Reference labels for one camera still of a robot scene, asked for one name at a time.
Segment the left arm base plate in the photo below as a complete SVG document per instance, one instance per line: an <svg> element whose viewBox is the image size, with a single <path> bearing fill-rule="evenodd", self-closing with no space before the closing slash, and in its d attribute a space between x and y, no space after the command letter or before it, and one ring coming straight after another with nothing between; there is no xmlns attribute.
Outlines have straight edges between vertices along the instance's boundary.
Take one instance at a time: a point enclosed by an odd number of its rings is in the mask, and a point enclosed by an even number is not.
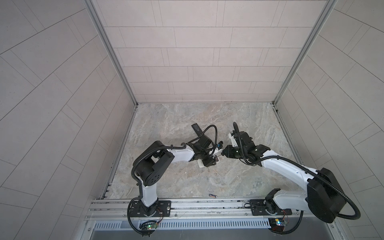
<svg viewBox="0 0 384 240"><path fill-rule="evenodd" d="M169 217L171 211L171 201L156 201L147 207L140 201L134 201L129 208L130 217Z"/></svg>

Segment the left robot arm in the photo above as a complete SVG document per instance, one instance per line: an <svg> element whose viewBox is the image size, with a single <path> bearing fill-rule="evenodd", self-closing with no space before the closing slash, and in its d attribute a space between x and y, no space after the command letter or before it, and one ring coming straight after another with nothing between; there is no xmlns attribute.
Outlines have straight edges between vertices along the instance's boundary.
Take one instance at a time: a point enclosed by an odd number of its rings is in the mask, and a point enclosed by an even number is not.
<svg viewBox="0 0 384 240"><path fill-rule="evenodd" d="M211 141L205 135L180 146L151 144L133 163L131 175L139 186L139 200L144 208L156 207L159 201L157 182L172 163L197 161L202 167L216 164L223 142Z"/></svg>

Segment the black remote control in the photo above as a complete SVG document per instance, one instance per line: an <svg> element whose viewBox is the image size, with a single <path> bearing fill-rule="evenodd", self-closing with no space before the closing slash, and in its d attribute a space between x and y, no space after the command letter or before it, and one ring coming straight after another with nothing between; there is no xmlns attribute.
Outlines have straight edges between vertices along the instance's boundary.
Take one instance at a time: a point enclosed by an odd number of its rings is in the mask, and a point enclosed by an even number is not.
<svg viewBox="0 0 384 240"><path fill-rule="evenodd" d="M198 137L202 135L203 130L200 128L200 126L197 123L192 124L192 128Z"/></svg>

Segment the red white remote control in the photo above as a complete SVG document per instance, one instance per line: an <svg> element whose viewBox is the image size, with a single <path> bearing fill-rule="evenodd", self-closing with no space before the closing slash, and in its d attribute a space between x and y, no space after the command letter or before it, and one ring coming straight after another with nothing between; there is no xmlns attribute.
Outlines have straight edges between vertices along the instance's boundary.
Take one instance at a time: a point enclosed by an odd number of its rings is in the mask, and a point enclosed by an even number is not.
<svg viewBox="0 0 384 240"><path fill-rule="evenodd" d="M219 158L217 156L206 157L204 159L198 159L199 168L208 168L216 165L219 162Z"/></svg>

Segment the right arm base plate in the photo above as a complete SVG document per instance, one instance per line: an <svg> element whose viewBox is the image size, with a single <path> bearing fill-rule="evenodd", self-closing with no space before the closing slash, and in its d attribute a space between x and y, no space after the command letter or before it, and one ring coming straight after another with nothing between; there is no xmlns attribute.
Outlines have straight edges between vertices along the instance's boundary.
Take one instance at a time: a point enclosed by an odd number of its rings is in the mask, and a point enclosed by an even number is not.
<svg viewBox="0 0 384 240"><path fill-rule="evenodd" d="M280 209L274 201L265 199L249 200L248 203L244 204L244 208L250 209L253 216L292 215L291 209Z"/></svg>

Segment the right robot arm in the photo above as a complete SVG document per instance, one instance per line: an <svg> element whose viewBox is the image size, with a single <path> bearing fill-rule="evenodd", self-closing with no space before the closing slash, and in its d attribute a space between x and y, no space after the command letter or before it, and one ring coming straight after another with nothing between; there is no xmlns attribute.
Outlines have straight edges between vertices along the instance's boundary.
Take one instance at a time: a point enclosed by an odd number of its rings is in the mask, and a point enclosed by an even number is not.
<svg viewBox="0 0 384 240"><path fill-rule="evenodd" d="M270 215L280 210L311 212L325 223L332 223L347 203L340 195L341 189L329 170L307 168L283 157L264 145L255 145L244 131L229 133L231 144L222 154L229 159L244 160L247 164L270 169L297 184L301 190L284 191L273 189L266 195L264 204Z"/></svg>

